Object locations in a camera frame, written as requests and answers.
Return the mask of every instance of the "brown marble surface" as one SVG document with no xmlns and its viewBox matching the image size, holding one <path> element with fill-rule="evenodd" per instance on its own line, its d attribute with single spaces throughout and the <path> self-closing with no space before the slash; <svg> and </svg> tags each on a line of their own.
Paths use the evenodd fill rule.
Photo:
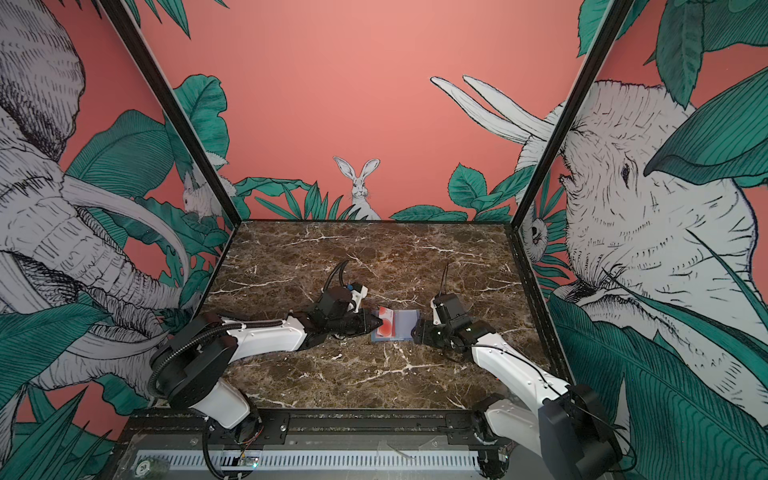
<svg viewBox="0 0 768 480">
<path fill-rule="evenodd" d="M 344 278 L 369 288 L 367 307 L 419 309 L 448 291 L 536 362 L 548 362 L 531 322 L 504 228 L 499 225 L 397 223 L 244 223 L 210 289 L 203 311 L 250 319 L 281 318 L 316 298 L 330 270 L 349 259 Z M 411 342 L 329 337 L 313 349 L 234 362 L 227 380 L 257 406 L 296 408 L 470 408 L 492 392 L 493 375 Z"/>
</svg>

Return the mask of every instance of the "vent grille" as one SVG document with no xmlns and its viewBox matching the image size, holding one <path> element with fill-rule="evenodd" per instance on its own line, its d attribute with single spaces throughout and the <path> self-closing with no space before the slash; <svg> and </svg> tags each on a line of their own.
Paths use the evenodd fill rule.
<svg viewBox="0 0 768 480">
<path fill-rule="evenodd" d="M 258 458 L 258 470 L 451 470 L 477 472 L 477 452 L 470 451 L 394 451 L 375 450 L 248 450 L 248 458 Z M 253 470 L 251 466 L 232 466 L 240 451 L 211 452 L 210 460 L 226 470 Z M 190 450 L 139 450 L 135 469 L 146 458 L 162 459 L 170 470 L 205 470 L 202 452 Z"/>
</svg>

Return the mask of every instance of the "rabbit ear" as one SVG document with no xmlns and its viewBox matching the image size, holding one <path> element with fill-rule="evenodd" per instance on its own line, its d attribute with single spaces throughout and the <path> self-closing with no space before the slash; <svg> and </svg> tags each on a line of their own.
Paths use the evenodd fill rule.
<svg viewBox="0 0 768 480">
<path fill-rule="evenodd" d="M 192 190 L 192 177 L 190 176 L 189 171 L 184 174 L 184 189 Z"/>
<path fill-rule="evenodd" d="M 373 160 L 368 160 L 366 162 L 366 166 L 362 168 L 362 173 L 360 174 L 360 178 L 368 177 L 370 174 L 373 173 L 373 171 L 376 168 L 379 168 L 379 159 L 374 158 Z"/>
<path fill-rule="evenodd" d="M 346 160 L 338 157 L 334 157 L 333 160 L 335 160 L 336 164 L 339 165 L 339 170 L 341 170 L 341 173 L 343 173 L 345 177 L 349 178 L 350 180 L 357 179 L 357 176 L 355 175 L 355 169 L 352 168 L 352 165 L 347 163 Z"/>
</svg>

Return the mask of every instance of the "green leaf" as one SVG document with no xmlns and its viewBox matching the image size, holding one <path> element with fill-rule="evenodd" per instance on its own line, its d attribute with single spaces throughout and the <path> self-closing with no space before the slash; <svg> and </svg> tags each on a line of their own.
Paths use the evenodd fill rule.
<svg viewBox="0 0 768 480">
<path fill-rule="evenodd" d="M 683 357 L 681 357 L 677 350 L 675 350 L 674 347 L 670 345 L 669 342 L 664 339 L 664 337 L 661 336 L 661 333 L 659 333 L 658 330 L 656 331 L 656 335 L 654 335 L 654 343 L 667 350 L 669 353 L 676 356 L 678 359 L 680 359 L 681 362 L 683 362 Z"/>
<path fill-rule="evenodd" d="M 584 0 L 578 13 L 578 57 L 589 51 L 611 0 Z"/>
<path fill-rule="evenodd" d="M 27 388 L 27 395 L 29 396 L 29 403 L 32 407 L 32 415 L 35 416 L 35 420 L 38 423 L 43 423 L 45 420 L 51 418 L 51 415 L 56 413 L 56 408 L 51 405 L 51 401 L 48 400 L 48 396 L 45 395 L 42 389 L 35 386 L 29 386 Z"/>
<path fill-rule="evenodd" d="M 128 242 L 128 232 L 124 228 L 118 227 L 112 217 L 101 208 L 88 208 L 88 213 L 93 215 L 94 219 L 107 231 L 107 234 L 120 247 L 125 248 Z"/>
<path fill-rule="evenodd" d="M 565 221 L 566 221 L 565 209 L 558 210 L 554 212 L 552 215 L 550 215 L 549 217 L 546 217 L 544 219 L 544 222 L 547 222 L 547 223 L 560 223 Z"/>
<path fill-rule="evenodd" d="M 128 384 L 119 376 L 108 375 L 97 378 L 96 383 L 104 387 L 104 393 L 101 398 L 114 407 L 118 415 L 130 415 L 134 410 L 146 409 L 148 401 L 128 386 Z"/>
<path fill-rule="evenodd" d="M 319 204 L 319 202 L 320 188 L 317 186 L 317 182 L 315 182 L 312 187 L 310 187 L 310 191 L 306 192 L 306 197 L 304 197 L 304 220 L 310 218 L 310 214 L 315 212 L 316 205 Z"/>
<path fill-rule="evenodd" d="M 400 222 L 424 222 L 444 212 L 445 210 L 434 205 L 416 205 L 415 207 L 400 210 L 389 218 Z"/>
<path fill-rule="evenodd" d="M 144 197 L 165 181 L 173 166 L 164 126 L 129 110 L 93 136 L 66 174 L 122 197 Z"/>
<path fill-rule="evenodd" d="M 486 210 L 475 215 L 472 219 L 473 222 L 509 222 L 511 218 L 509 216 L 509 207 L 495 208 L 493 210 Z"/>
<path fill-rule="evenodd" d="M 157 20 L 160 20 L 160 23 L 163 23 L 162 19 L 160 18 L 160 14 L 157 13 L 157 7 L 154 6 L 154 1 L 153 0 L 144 0 L 144 1 L 147 3 L 147 5 L 149 5 L 149 8 L 152 9 L 152 13 L 154 13 L 154 16 L 157 17 Z"/>
<path fill-rule="evenodd" d="M 168 16 L 171 17 L 176 25 L 179 25 L 187 37 L 190 36 L 190 26 L 187 23 L 187 13 L 184 11 L 183 0 L 157 0 L 157 3 L 163 7 Z"/>
<path fill-rule="evenodd" d="M 248 177 L 237 182 L 235 184 L 235 190 L 238 197 L 248 197 L 254 190 L 258 190 L 262 194 L 269 195 L 270 197 L 279 197 L 285 192 L 283 186 L 288 190 L 295 190 L 297 188 L 302 188 L 304 190 L 310 189 L 310 186 L 301 180 Z"/>
<path fill-rule="evenodd" d="M 181 0 L 164 1 L 180 4 Z M 166 5 L 163 5 L 163 8 L 166 12 L 168 11 Z M 180 8 L 183 15 L 184 6 L 182 5 Z M 227 96 L 221 88 L 219 79 L 206 75 L 192 75 L 187 77 L 178 88 L 175 88 L 174 93 L 179 105 L 189 117 L 192 128 L 197 133 L 197 137 L 200 138 L 205 151 L 226 158 L 230 147 L 230 135 L 227 132 L 227 123 L 219 114 L 227 109 Z M 183 180 L 187 172 L 191 173 L 192 157 L 167 117 L 165 125 L 170 145 L 173 148 L 176 169 L 179 172 L 179 177 Z"/>
<path fill-rule="evenodd" d="M 496 192 L 495 194 L 483 195 L 477 197 L 472 201 L 472 208 L 478 211 L 478 213 L 488 208 L 498 205 L 498 199 L 504 195 L 504 192 Z"/>
<path fill-rule="evenodd" d="M 656 66 L 673 100 L 687 107 L 703 59 L 704 5 L 667 3 L 656 40 Z"/>
<path fill-rule="evenodd" d="M 287 218 L 288 220 L 301 220 L 300 218 L 296 218 L 295 216 L 293 216 L 293 214 L 290 213 L 288 210 L 282 207 L 279 207 L 268 200 L 264 200 L 263 198 L 259 198 L 259 197 L 255 197 L 255 198 L 257 202 L 264 205 L 266 208 L 270 209 L 274 213 L 280 215 L 282 218 Z"/>
<path fill-rule="evenodd" d="M 317 210 L 317 220 L 325 220 L 328 215 L 328 194 L 323 198 L 323 202 L 320 204 Z"/>
<path fill-rule="evenodd" d="M 581 308 L 555 295 L 549 297 L 548 307 L 575 380 L 594 389 L 610 419 L 616 416 L 625 381 L 637 474 L 768 475 L 766 431 L 704 385 L 677 357 L 632 328 L 592 322 Z"/>
<path fill-rule="evenodd" d="M 208 252 L 213 255 L 217 254 L 216 250 L 205 246 L 205 235 L 190 227 L 187 221 L 184 220 L 187 215 L 194 215 L 194 218 L 197 218 L 196 214 L 188 214 L 184 212 L 184 210 L 176 208 L 168 202 L 163 202 L 161 204 L 154 198 L 137 198 L 134 201 L 157 215 L 166 223 L 166 225 L 173 229 L 181 240 L 181 243 L 184 245 L 184 249 L 190 255 L 200 252 Z M 142 222 L 132 218 L 123 217 L 119 214 L 113 214 L 112 212 L 108 213 L 119 227 L 124 228 L 125 231 L 128 232 L 128 235 L 131 238 L 135 238 L 146 245 L 157 243 L 164 252 L 167 252 L 167 247 L 170 248 L 170 244 L 165 238 L 150 227 L 144 225 Z"/>
<path fill-rule="evenodd" d="M 48 453 L 58 450 L 57 445 L 61 445 L 62 437 L 71 424 L 84 394 L 85 390 L 82 390 L 24 440 L 0 469 L 0 480 L 23 478 L 28 472 L 32 473 L 41 466 L 41 460 L 46 458 Z"/>
<path fill-rule="evenodd" d="M 535 165 L 523 167 L 509 177 L 506 177 L 500 184 L 496 185 L 494 189 L 491 190 L 491 193 L 504 192 L 504 194 L 496 200 L 492 207 L 503 204 L 505 201 L 519 194 L 526 188 L 528 184 L 531 183 L 531 177 L 533 176 L 534 170 L 536 170 Z"/>
<path fill-rule="evenodd" d="M 429 218 L 430 222 L 465 222 L 468 215 L 465 212 L 443 212 Z"/>
<path fill-rule="evenodd" d="M 547 245 L 547 249 L 544 250 L 544 253 L 557 253 L 557 252 L 565 252 L 568 250 L 568 247 L 565 245 L 565 243 L 550 243 Z"/>
<path fill-rule="evenodd" d="M 557 257 L 553 257 L 552 255 L 544 255 L 541 258 L 541 262 L 542 263 L 549 263 L 550 265 L 559 265 L 559 266 L 562 266 L 562 267 L 566 268 L 567 270 L 571 269 L 571 266 L 568 265 L 566 262 L 564 262 L 563 260 L 560 260 Z"/>
<path fill-rule="evenodd" d="M 39 312 L 0 315 L 0 405 L 5 405 L 30 379 L 47 369 L 72 342 L 109 313 L 83 303 L 69 303 Z"/>
<path fill-rule="evenodd" d="M 553 208 L 555 208 L 558 204 L 558 201 L 560 201 L 560 197 L 563 196 L 563 192 L 565 192 L 565 187 L 560 187 L 557 189 L 557 191 L 554 192 L 554 195 L 552 195 L 552 198 L 549 199 L 547 202 L 547 206 L 544 207 L 544 209 L 541 211 L 541 216 L 546 217 L 549 212 L 552 211 Z"/>
<path fill-rule="evenodd" d="M 331 206 L 331 211 L 328 213 L 328 220 L 336 220 L 336 212 L 339 211 L 339 204 L 341 204 L 342 198 L 344 198 L 344 196 L 339 195 L 339 198 L 337 198 L 336 201 L 333 202 L 333 205 Z"/>
<path fill-rule="evenodd" d="M 619 35 L 616 37 L 617 40 L 623 37 L 625 33 L 627 33 L 629 27 L 631 27 L 632 24 L 634 24 L 634 21 L 637 20 L 637 17 L 643 13 L 645 5 L 648 5 L 648 0 L 634 0 L 634 2 L 632 2 L 629 13 L 627 13 L 627 17 L 625 18 L 624 23 L 621 24 L 621 30 L 619 30 Z"/>
<path fill-rule="evenodd" d="M 134 2 L 134 0 L 125 0 L 125 4 L 128 6 L 128 9 L 131 10 L 131 14 L 136 20 L 136 25 L 141 27 L 141 16 L 139 16 L 139 9 L 136 8 L 136 2 Z"/>
<path fill-rule="evenodd" d="M 339 216 L 336 218 L 337 220 L 344 220 L 346 216 L 351 211 L 352 207 L 354 207 L 355 204 L 349 205 L 342 213 L 339 214 Z"/>
<path fill-rule="evenodd" d="M 755 47 L 768 45 L 768 2 L 752 4 L 732 12 L 729 3 L 704 6 L 704 51 L 716 51 L 743 43 Z"/>
<path fill-rule="evenodd" d="M 195 270 L 187 279 L 184 288 L 181 290 L 179 305 L 185 305 L 197 292 L 205 291 L 210 280 L 210 272 L 207 270 Z"/>
<path fill-rule="evenodd" d="M 229 239 L 230 236 L 227 234 L 227 232 L 224 230 L 219 230 L 217 232 L 212 232 L 206 235 L 205 240 L 203 240 L 203 245 L 206 247 L 221 247 Z"/>
<path fill-rule="evenodd" d="M 650 159 L 658 170 L 701 185 L 768 173 L 768 68 L 696 110 Z"/>
<path fill-rule="evenodd" d="M 703 240 L 701 240 L 694 232 L 687 229 L 687 232 L 690 233 L 690 235 L 696 239 L 697 242 L 701 244 L 702 247 L 706 248 L 712 257 L 714 257 L 715 260 L 717 260 L 720 265 L 728 272 L 728 275 L 730 275 L 730 278 L 733 279 L 734 283 L 739 286 L 739 290 L 741 290 L 741 293 L 744 294 L 746 299 L 750 302 L 750 305 L 755 310 L 755 313 L 757 313 L 757 316 L 762 320 L 763 325 L 768 328 L 768 309 L 766 308 L 766 304 L 763 303 L 759 298 L 757 298 L 757 295 L 750 289 L 750 287 L 744 282 L 744 280 L 741 279 L 740 276 L 737 275 L 736 272 L 733 271 L 733 269 L 725 263 L 725 260 L 718 255 L 714 250 L 712 250 L 709 245 L 704 243 Z"/>
<path fill-rule="evenodd" d="M 290 211 L 292 211 L 293 214 L 298 218 L 301 218 L 301 209 L 299 208 L 299 202 L 296 201 L 296 198 L 293 196 L 292 193 L 290 193 L 290 190 L 286 188 L 285 184 L 283 184 L 282 187 L 283 187 L 283 192 L 286 195 L 286 200 L 288 200 L 288 207 L 290 207 Z"/>
<path fill-rule="evenodd" d="M 483 174 L 458 164 L 448 182 L 448 195 L 451 201 L 460 207 L 472 208 L 472 202 L 477 197 L 484 197 L 487 193 L 488 187 Z"/>
<path fill-rule="evenodd" d="M 768 387 L 768 346 L 766 344 L 748 333 L 696 313 L 693 310 L 669 303 L 657 302 L 651 298 L 634 293 L 619 283 L 609 273 L 606 273 L 606 275 L 638 301 L 654 310 L 680 320 L 721 349 L 730 353 L 730 355 L 747 367 L 763 385 Z"/>
<path fill-rule="evenodd" d="M 542 266 L 535 264 L 533 266 L 533 270 L 536 270 L 536 273 L 538 273 L 541 276 L 547 276 L 549 278 L 568 278 L 568 275 L 566 275 L 562 270 L 559 268 L 556 268 L 554 266 Z"/>
<path fill-rule="evenodd" d="M 557 283 L 554 280 L 550 280 L 548 278 L 544 278 L 543 276 L 537 276 L 536 281 L 538 282 L 539 286 L 546 286 L 553 290 L 557 289 L 560 286 L 560 283 Z"/>
<path fill-rule="evenodd" d="M 232 203 L 235 204 L 235 210 L 237 210 L 241 220 L 248 220 L 250 218 L 250 208 L 245 204 L 244 198 L 232 197 Z"/>
</svg>

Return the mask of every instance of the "elephant eye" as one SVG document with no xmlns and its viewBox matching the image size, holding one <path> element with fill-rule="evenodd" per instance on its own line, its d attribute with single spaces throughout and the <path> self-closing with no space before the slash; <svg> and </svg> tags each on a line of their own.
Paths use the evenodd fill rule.
<svg viewBox="0 0 768 480">
<path fill-rule="evenodd" d="M 624 164 L 624 166 L 621 168 L 621 178 L 624 179 L 624 185 L 629 188 L 629 165 Z"/>
</svg>

